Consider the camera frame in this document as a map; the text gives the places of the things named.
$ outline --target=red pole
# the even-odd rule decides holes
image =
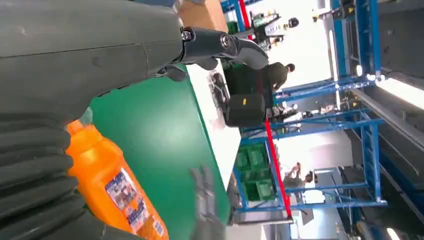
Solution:
[[[286,195],[286,191],[284,189],[283,181],[281,180],[280,166],[278,164],[277,152],[276,152],[276,148],[274,147],[273,135],[271,133],[271,126],[270,126],[270,122],[268,121],[268,119],[265,122],[265,128],[266,128],[266,133],[268,135],[269,147],[271,148],[270,150],[271,150],[271,154],[272,154],[272,161],[274,163],[274,168],[275,168],[275,173],[277,175],[277,181],[278,181],[279,189],[281,190],[282,200],[284,202],[284,208],[285,208],[285,211],[287,213],[287,216],[289,218],[291,218],[292,217],[292,210],[290,209],[290,197],[288,197]]]
[[[246,29],[251,27],[251,22],[249,21],[248,12],[246,11],[245,0],[238,0],[240,4],[241,15],[243,16],[244,27]]]

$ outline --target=green workbench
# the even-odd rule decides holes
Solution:
[[[171,240],[188,240],[195,225],[190,168],[212,170],[219,218],[230,204],[189,79],[149,79],[91,103],[99,131],[114,141],[164,220]]]

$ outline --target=plastic bottle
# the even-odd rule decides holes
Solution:
[[[92,124],[92,112],[67,126],[73,157],[69,175],[92,213],[106,224],[146,240],[168,240],[168,230],[124,159],[122,150]]]

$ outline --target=black bag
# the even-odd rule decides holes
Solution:
[[[229,127],[256,127],[265,122],[265,114],[262,94],[236,94],[229,99],[225,121]]]

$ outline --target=machine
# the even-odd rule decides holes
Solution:
[[[113,89],[151,77],[183,80],[176,64],[213,69],[217,58],[254,69],[268,64],[253,42],[181,28],[165,7],[0,0],[0,12],[1,239],[135,239],[83,208],[77,181],[67,176],[73,161],[64,153],[70,143],[65,125]],[[193,239],[219,239],[211,215],[199,218]]]

